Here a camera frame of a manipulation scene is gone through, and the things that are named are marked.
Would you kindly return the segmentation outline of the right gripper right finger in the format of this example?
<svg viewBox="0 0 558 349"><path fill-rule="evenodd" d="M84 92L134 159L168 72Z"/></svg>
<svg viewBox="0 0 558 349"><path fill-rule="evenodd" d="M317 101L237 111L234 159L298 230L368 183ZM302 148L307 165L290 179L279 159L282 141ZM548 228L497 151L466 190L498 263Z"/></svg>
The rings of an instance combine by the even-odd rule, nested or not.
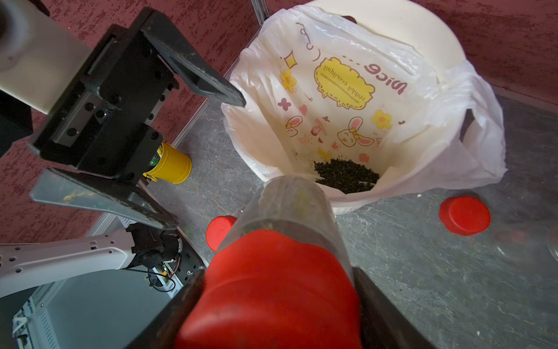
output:
<svg viewBox="0 0 558 349"><path fill-rule="evenodd" d="M364 348L434 349L433 344L392 304L361 268L354 267Z"/></svg>

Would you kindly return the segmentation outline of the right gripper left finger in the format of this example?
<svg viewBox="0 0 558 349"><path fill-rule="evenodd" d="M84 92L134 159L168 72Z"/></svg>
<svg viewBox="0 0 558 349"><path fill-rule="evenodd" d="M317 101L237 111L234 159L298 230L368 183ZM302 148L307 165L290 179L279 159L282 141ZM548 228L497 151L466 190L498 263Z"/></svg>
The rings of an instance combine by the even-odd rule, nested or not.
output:
<svg viewBox="0 0 558 349"><path fill-rule="evenodd" d="M205 268L201 268L125 349L173 348L180 328L202 296L204 276Z"/></svg>

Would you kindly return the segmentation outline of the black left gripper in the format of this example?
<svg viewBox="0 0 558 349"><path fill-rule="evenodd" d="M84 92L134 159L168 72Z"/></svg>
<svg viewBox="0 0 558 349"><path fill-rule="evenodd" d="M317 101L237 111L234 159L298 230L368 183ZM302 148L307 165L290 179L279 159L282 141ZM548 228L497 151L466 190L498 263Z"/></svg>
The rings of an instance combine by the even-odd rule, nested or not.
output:
<svg viewBox="0 0 558 349"><path fill-rule="evenodd" d="M109 28L30 143L40 158L91 174L46 169L30 197L173 230L178 222L170 212L124 184L139 181L163 141L151 124L179 86L165 63L197 95L238 107L246 100L164 13L142 12L141 26Z"/></svg>

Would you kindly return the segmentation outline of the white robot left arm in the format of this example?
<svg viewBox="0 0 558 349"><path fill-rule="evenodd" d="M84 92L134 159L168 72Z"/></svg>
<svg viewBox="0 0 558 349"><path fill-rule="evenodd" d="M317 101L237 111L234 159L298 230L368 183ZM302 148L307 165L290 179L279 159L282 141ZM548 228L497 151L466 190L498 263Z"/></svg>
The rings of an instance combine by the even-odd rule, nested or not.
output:
<svg viewBox="0 0 558 349"><path fill-rule="evenodd" d="M40 1L1 3L1 152L23 138L45 170L35 202L110 212L131 228L97 238L1 248L1 295L101 270L152 268L176 257L177 221L138 183L163 143L152 128L180 82L245 106L171 20L146 7L96 47L70 35Z"/></svg>

